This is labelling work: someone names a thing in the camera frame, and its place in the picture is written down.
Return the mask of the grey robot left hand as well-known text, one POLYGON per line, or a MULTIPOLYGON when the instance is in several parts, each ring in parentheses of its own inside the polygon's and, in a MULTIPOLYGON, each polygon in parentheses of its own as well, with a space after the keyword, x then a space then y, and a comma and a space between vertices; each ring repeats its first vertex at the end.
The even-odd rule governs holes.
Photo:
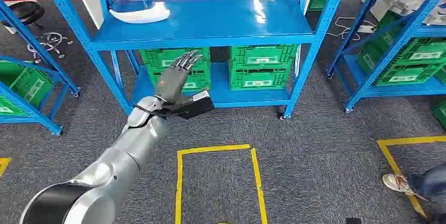
POLYGON ((161 74, 155 85, 153 96, 163 101, 163 107, 175 110, 177 107, 193 102, 193 96, 185 96, 181 90, 186 83, 188 74, 201 56, 202 54, 199 54, 198 50, 185 52, 161 74))

